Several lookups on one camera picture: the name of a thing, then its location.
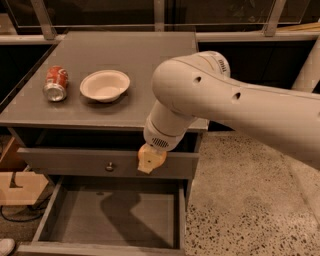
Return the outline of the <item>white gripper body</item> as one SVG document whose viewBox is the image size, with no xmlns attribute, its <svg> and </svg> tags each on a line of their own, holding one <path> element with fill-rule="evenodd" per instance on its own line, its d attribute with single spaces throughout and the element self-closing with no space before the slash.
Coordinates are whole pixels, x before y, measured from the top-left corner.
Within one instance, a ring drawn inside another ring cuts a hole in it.
<svg viewBox="0 0 320 256">
<path fill-rule="evenodd" d="M 182 140 L 184 133 L 180 135 L 166 135 L 156 128 L 150 118 L 147 118 L 143 136 L 146 143 L 156 150 L 171 151 Z"/>
</svg>

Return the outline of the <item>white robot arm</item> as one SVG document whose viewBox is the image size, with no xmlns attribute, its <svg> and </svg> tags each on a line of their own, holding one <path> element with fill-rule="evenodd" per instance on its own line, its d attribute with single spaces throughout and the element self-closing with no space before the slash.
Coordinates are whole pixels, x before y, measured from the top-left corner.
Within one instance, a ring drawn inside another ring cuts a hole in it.
<svg viewBox="0 0 320 256">
<path fill-rule="evenodd" d="M 156 102 L 147 117 L 138 169 L 151 173 L 198 118 L 242 132 L 315 169 L 320 167 L 320 96 L 244 83 L 226 58 L 199 52 L 162 62 L 151 80 Z"/>
</svg>

